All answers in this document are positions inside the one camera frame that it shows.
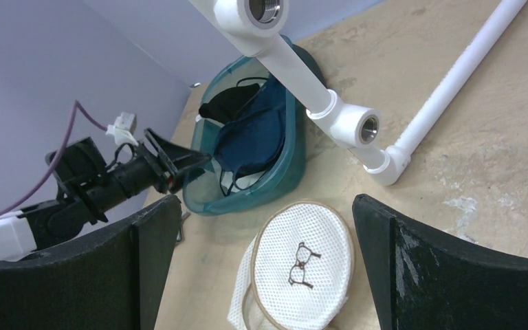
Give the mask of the navy blue lace bra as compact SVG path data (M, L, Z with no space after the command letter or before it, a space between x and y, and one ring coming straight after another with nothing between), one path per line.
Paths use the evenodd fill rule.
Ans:
M223 195L242 190L238 179L262 176L276 163L285 143L286 104L286 88L270 74L244 104L239 119L219 131L213 158L221 167Z

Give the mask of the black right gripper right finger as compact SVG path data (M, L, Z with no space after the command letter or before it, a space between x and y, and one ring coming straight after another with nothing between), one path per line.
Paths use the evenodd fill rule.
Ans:
M528 329L528 258L412 219L370 195L352 204L382 329Z

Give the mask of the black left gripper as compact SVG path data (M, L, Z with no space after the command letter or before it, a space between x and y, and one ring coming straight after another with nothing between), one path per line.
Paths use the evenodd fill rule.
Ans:
M54 177L60 209L49 216L48 223L106 222L105 212L153 185L166 185L168 191L179 192L186 184L201 177L204 164L211 155L165 140L154 130L144 130L157 155L144 145L121 144L133 152L127 162L114 158L107 164L94 141L87 137L70 144L55 165Z

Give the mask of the black garment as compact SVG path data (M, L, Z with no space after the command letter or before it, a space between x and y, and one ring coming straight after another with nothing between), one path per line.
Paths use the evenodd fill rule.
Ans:
M266 81L267 78L264 77L247 77L238 80L234 87L227 88L209 102L202 103L199 107L199 116L220 124L239 119L245 109L253 103Z

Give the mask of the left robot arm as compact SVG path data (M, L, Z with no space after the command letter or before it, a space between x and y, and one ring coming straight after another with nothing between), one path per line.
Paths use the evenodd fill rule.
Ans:
M147 188L177 193L186 179L202 174L211 160L207 153L191 150L145 129L145 144L121 144L131 159L107 164L95 142L86 137L71 143L53 172L58 190L54 199L0 216L0 261L18 261L77 237L84 225L106 223L107 211Z

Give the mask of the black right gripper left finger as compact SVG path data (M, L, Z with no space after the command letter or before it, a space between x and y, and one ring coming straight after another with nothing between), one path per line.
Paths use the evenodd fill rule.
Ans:
M168 195L77 239L0 261L0 329L153 329L181 215Z

